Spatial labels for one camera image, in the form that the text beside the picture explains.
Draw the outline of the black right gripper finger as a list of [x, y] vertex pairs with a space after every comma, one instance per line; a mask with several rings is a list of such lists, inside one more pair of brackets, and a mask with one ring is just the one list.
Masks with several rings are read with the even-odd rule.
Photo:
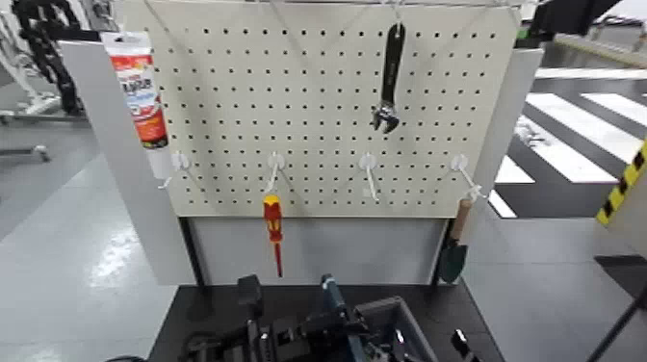
[[451, 344], [460, 355], [463, 362], [477, 362], [477, 356], [469, 347], [468, 341], [460, 329], [456, 329], [453, 332], [451, 336]]

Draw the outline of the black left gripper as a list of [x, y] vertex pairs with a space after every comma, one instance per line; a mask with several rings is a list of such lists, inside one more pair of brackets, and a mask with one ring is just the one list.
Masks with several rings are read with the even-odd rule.
[[277, 319], [262, 326], [258, 320], [264, 314], [264, 298], [258, 276], [251, 274], [239, 278], [237, 288], [238, 303], [249, 315], [246, 322], [247, 361], [326, 361], [329, 335], [365, 333], [365, 324], [344, 310], [311, 314], [302, 322], [293, 317]]

